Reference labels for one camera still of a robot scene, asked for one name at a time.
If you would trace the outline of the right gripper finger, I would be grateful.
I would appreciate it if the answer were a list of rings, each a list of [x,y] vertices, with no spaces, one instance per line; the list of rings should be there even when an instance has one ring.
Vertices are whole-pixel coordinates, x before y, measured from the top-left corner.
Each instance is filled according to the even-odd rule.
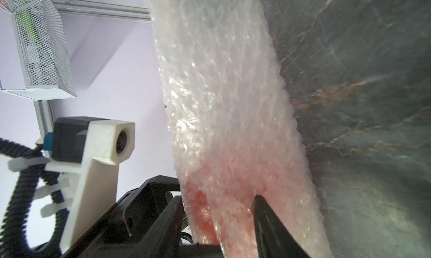
[[[260,258],[310,258],[263,196],[254,198],[253,217]]]

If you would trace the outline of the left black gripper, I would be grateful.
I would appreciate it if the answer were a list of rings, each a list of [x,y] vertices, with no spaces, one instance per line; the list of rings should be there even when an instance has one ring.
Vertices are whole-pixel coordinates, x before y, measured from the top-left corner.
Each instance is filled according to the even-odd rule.
[[[157,176],[127,192],[64,258],[220,258],[219,245],[182,242],[185,212],[177,178]]]

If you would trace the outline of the red plastic wine glass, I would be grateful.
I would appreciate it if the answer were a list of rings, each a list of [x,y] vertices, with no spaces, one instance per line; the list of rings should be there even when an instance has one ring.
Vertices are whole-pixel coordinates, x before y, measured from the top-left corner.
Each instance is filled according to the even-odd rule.
[[[227,258],[257,258],[254,200],[263,196],[296,242],[299,175],[289,154],[273,147],[226,147],[199,158],[198,168],[181,177],[186,212],[195,241],[220,245]]]

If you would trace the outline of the clear bubble wrap sheet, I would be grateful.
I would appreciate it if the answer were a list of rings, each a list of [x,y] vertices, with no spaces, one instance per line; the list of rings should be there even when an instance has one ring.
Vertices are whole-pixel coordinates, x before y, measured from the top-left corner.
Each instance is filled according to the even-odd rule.
[[[180,186],[181,177],[195,171],[210,150],[284,150],[300,180],[297,219],[304,231],[297,243],[312,258],[330,258],[305,148],[260,0],[148,3]],[[203,244],[194,240],[188,220],[193,241]]]

